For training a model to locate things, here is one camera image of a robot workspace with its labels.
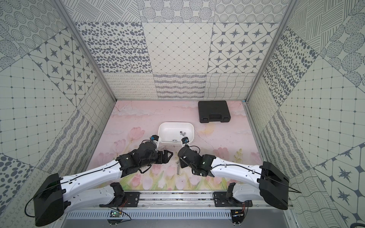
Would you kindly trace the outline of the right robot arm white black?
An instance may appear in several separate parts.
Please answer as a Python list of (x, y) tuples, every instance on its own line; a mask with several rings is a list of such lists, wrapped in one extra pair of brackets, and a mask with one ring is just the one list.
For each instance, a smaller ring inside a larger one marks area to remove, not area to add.
[(194, 175), (245, 182), (257, 188), (270, 206), (280, 210), (289, 207), (289, 178), (268, 161), (262, 165), (239, 164), (210, 154), (199, 155), (190, 146), (180, 149), (178, 157), (181, 167), (190, 167)]

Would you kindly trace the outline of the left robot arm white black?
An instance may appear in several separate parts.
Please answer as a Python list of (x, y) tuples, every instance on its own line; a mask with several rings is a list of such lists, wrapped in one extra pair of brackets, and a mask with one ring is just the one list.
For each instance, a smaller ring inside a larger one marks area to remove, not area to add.
[(137, 149), (118, 156), (115, 160), (89, 171), (60, 177), (55, 173), (46, 178), (33, 197), (37, 227), (55, 222), (65, 213), (91, 206), (120, 208), (128, 199), (117, 179), (150, 169), (154, 164), (166, 164), (173, 153), (159, 151), (153, 141), (146, 141)]

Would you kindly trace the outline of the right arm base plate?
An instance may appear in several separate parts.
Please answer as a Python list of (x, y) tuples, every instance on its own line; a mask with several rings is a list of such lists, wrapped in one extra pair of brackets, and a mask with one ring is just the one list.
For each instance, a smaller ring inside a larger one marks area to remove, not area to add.
[(238, 201), (234, 197), (230, 196), (227, 192), (213, 192), (213, 201), (215, 207), (252, 207), (251, 200), (245, 202)]

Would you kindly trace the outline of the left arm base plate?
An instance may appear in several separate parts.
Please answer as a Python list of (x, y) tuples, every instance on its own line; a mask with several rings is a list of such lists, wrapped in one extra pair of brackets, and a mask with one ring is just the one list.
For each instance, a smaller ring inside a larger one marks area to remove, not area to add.
[(116, 197), (115, 207), (132, 207), (136, 208), (139, 203), (140, 192), (124, 192)]

